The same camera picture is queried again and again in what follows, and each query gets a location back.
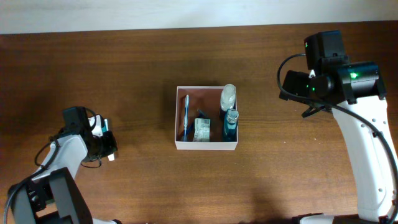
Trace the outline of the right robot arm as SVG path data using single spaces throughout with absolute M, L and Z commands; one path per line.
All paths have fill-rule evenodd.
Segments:
M 341 32 L 303 41 L 308 72 L 278 78 L 279 97 L 308 105 L 303 118 L 331 113 L 345 140 L 358 198 L 354 215 L 309 213 L 293 223 L 397 223 L 397 154 L 391 137 L 386 87 L 374 62 L 352 63 Z

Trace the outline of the green white toothpaste tube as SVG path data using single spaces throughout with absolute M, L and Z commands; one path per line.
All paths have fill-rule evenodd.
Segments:
M 105 126 L 106 130 L 109 131 L 109 125 L 108 125 L 108 120 L 107 119 L 104 119 L 104 126 Z M 108 160 L 109 161 L 114 161 L 115 160 L 114 153 L 108 155 Z

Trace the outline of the white spray bottle blue base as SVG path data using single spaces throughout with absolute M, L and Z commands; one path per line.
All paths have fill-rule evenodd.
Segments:
M 236 102 L 236 87 L 233 84 L 224 86 L 220 97 L 220 119 L 224 120 L 224 116 L 229 109 L 233 109 Z

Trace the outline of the teal mouthwash bottle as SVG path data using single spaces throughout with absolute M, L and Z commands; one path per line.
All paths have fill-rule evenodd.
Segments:
M 223 141 L 233 142 L 236 140 L 239 112 L 236 109 L 229 109 L 224 116 Z

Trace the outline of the green white soap packet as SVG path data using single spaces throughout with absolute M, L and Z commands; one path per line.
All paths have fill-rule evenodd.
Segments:
M 209 142 L 210 141 L 210 126 L 211 126 L 210 119 L 196 118 L 193 142 Z

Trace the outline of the blue white toothbrush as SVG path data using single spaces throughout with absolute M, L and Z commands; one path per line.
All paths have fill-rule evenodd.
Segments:
M 183 142 L 187 142 L 187 129 L 188 129 L 188 111 L 189 111 L 189 103 L 190 103 L 190 97 L 189 95 L 185 96 L 185 114 L 184 114 L 184 119 L 183 119 Z

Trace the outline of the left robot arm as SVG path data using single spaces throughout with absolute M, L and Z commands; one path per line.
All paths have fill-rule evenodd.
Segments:
M 108 120 L 83 106 L 63 111 L 64 126 L 44 146 L 49 150 L 38 169 L 10 187 L 3 222 L 11 214 L 16 223 L 101 223 L 83 199 L 75 176 L 104 157 L 114 160 L 118 150 Z

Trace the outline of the blue disposable razor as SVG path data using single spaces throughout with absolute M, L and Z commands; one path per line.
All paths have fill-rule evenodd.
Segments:
M 197 109 L 197 112 L 198 112 L 197 118 L 203 118 L 203 119 L 209 118 L 208 115 L 202 110 Z M 195 127 L 195 122 L 193 121 L 187 128 L 187 135 L 190 134 L 190 132 L 194 129 L 194 127 Z

